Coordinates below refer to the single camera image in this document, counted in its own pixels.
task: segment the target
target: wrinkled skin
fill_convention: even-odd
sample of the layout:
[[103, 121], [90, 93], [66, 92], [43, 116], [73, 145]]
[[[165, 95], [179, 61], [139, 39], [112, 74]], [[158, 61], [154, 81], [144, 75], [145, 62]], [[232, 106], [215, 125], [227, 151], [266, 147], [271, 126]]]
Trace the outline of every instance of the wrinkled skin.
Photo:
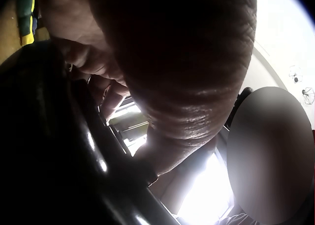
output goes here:
[[229, 116], [251, 59], [256, 0], [40, 0], [65, 60], [108, 118], [130, 94], [149, 118], [135, 154], [157, 174], [209, 142]]

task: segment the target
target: white wall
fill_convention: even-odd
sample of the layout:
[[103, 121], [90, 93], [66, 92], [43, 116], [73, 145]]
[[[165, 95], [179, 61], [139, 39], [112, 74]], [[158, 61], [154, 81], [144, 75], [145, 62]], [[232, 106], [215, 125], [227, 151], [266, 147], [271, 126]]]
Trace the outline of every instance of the white wall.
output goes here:
[[[255, 48], [280, 77], [285, 88], [301, 102], [314, 129], [314, 106], [304, 104], [302, 90], [315, 90], [315, 25], [297, 0], [257, 0]], [[303, 80], [294, 83], [290, 67], [301, 68]], [[254, 90], [279, 86], [253, 55], [242, 86]]]
[[254, 90], [262, 87], [278, 87], [278, 84], [271, 74], [255, 55], [252, 55], [252, 59], [240, 92], [242, 92], [242, 90], [246, 87], [253, 88]]

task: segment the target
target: window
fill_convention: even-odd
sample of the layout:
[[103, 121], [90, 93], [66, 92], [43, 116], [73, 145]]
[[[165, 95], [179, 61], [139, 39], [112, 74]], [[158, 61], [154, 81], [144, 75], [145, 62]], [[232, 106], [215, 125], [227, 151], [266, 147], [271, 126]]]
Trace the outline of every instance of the window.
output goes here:
[[178, 212], [191, 225], [211, 225], [227, 216], [234, 206], [227, 167], [216, 149], [206, 170], [194, 182]]

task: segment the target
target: sleeve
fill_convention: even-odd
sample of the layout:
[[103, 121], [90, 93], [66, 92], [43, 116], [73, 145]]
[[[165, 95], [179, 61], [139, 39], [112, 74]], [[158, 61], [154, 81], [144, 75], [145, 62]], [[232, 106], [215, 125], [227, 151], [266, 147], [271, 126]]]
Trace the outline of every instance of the sleeve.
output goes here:
[[247, 214], [238, 214], [217, 221], [214, 225], [263, 225], [263, 224], [253, 220]]

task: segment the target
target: blurred oval region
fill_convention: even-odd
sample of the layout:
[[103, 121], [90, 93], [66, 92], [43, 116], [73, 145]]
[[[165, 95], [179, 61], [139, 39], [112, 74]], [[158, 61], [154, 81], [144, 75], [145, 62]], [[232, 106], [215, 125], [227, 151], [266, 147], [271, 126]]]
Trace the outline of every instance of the blurred oval region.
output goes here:
[[279, 224], [300, 208], [314, 174], [314, 138], [298, 100], [264, 87], [238, 108], [227, 143], [227, 170], [236, 200], [252, 219]]

